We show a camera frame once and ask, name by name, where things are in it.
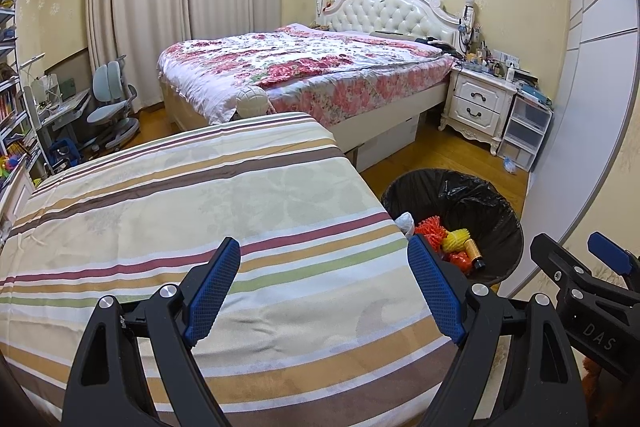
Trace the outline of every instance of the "drawer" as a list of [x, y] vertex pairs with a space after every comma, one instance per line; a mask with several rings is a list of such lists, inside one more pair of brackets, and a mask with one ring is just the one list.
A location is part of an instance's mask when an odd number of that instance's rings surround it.
[[457, 96], [451, 101], [451, 118], [466, 123], [468, 126], [478, 129], [489, 136], [493, 136], [498, 126], [500, 115], [489, 111], [477, 103], [463, 100]]
[[502, 110], [502, 101], [506, 96], [503, 90], [463, 74], [458, 75], [455, 95], [497, 112]]

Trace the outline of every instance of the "white tufted headboard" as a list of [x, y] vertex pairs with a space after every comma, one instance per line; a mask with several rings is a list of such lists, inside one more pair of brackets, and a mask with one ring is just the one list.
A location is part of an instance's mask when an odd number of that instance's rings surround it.
[[[473, 25], [474, 0], [466, 0]], [[397, 32], [414, 37], [436, 37], [463, 53], [458, 38], [460, 20], [446, 13], [440, 0], [334, 0], [325, 7], [318, 0], [318, 22], [331, 31]]]

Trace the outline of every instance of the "desk chair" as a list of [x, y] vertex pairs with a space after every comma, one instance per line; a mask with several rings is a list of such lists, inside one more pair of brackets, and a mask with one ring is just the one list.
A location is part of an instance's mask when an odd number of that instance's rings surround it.
[[107, 150], [120, 150], [120, 146], [132, 139], [140, 129], [136, 118], [128, 118], [131, 102], [138, 96], [136, 88], [124, 82], [121, 74], [124, 56], [100, 66], [94, 73], [94, 96], [105, 103], [86, 119], [90, 125], [110, 124], [97, 138], [98, 146]]

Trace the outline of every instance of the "pink floral quilt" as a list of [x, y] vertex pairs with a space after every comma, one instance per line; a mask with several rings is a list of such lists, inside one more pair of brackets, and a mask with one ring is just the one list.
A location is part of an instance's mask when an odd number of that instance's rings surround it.
[[278, 112], [303, 111], [324, 126], [441, 82], [455, 59], [437, 48], [289, 25], [215, 41], [179, 42], [158, 68], [210, 124], [230, 120], [242, 86], [263, 87]]

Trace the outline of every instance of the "metal screw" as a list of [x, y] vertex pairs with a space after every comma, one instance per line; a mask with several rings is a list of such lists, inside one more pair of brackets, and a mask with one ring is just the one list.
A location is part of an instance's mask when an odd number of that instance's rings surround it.
[[113, 297], [111, 297], [111, 295], [107, 295], [100, 299], [98, 304], [100, 305], [100, 308], [111, 308], [113, 306]]
[[478, 295], [479, 297], [484, 297], [489, 294], [489, 288], [487, 288], [484, 284], [476, 283], [471, 286], [471, 291]]
[[543, 293], [539, 293], [536, 295], [536, 302], [540, 304], [540, 306], [549, 306], [549, 297], [547, 297]]
[[169, 297], [173, 297], [177, 291], [178, 291], [178, 288], [176, 288], [173, 284], [168, 284], [160, 288], [160, 296], [164, 297], [165, 299]]

